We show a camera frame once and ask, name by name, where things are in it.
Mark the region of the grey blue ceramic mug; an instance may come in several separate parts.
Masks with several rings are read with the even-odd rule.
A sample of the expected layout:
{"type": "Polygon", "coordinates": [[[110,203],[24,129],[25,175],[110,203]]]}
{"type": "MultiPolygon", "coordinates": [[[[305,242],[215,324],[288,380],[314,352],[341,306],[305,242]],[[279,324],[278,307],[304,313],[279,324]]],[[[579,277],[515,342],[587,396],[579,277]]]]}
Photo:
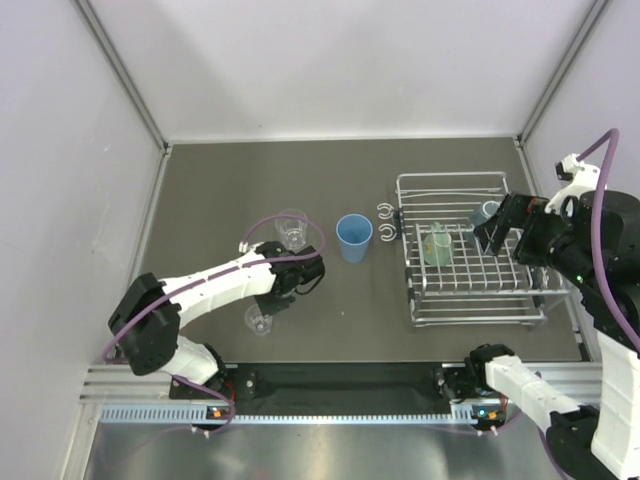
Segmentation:
{"type": "Polygon", "coordinates": [[[469,216],[469,223],[472,229],[489,220],[500,208],[501,203],[495,200],[488,200],[481,203],[469,216]]]}

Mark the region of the small clear plastic cup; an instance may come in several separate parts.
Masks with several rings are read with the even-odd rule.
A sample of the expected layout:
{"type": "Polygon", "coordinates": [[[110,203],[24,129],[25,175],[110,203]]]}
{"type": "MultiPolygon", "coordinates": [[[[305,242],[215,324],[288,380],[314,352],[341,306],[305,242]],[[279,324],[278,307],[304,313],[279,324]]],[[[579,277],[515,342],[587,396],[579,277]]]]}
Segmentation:
{"type": "Polygon", "coordinates": [[[264,315],[257,305],[246,310],[244,320],[246,326],[257,336],[268,335],[272,330],[273,317],[264,315]]]}

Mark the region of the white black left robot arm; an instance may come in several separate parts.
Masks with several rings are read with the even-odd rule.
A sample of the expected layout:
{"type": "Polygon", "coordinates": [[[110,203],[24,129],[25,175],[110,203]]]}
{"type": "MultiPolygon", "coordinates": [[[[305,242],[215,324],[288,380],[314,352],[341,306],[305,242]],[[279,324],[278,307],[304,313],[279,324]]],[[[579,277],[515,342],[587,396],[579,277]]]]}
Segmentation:
{"type": "Polygon", "coordinates": [[[129,286],[108,327],[131,372],[164,372],[188,381],[205,397],[220,394],[228,382],[221,355],[206,343],[184,337],[189,323],[231,303],[252,297],[263,316],[287,309],[326,273],[311,246],[298,253],[278,241],[248,246],[223,265],[182,277],[159,279],[146,273],[129,286]]]}

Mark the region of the blue plastic cup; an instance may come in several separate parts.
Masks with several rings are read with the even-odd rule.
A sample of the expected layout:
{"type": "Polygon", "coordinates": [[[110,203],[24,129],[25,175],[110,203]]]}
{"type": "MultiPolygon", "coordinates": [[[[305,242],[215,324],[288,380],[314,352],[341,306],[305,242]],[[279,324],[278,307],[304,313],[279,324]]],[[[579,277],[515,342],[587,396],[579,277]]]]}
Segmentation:
{"type": "Polygon", "coordinates": [[[373,236],[373,225],[364,215],[347,214],[337,222],[336,236],[342,258],[347,263],[357,264],[367,252],[373,236]]]}

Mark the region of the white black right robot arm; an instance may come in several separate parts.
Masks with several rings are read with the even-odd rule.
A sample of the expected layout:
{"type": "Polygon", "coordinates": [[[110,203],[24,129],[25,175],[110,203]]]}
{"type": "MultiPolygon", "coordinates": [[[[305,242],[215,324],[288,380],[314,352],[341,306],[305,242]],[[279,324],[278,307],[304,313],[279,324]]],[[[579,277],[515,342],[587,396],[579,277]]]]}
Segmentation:
{"type": "Polygon", "coordinates": [[[505,395],[541,430],[552,459],[574,479],[639,476],[639,201],[607,191],[563,200],[507,194],[474,230],[483,252],[497,255],[507,234],[521,238],[520,265],[549,267],[573,284],[592,317],[602,358],[598,406],[583,404],[537,376],[508,347],[482,345],[465,359],[478,396],[505,395]]]}

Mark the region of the green ceramic mug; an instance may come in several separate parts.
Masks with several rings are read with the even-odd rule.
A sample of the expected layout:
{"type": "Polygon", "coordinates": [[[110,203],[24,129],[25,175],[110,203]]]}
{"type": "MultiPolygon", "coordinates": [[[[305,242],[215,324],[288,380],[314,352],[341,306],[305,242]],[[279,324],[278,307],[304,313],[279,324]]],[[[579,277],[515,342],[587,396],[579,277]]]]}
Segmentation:
{"type": "Polygon", "coordinates": [[[425,263],[432,267],[446,267],[452,263],[452,237],[440,223],[433,223],[423,241],[425,263]]]}

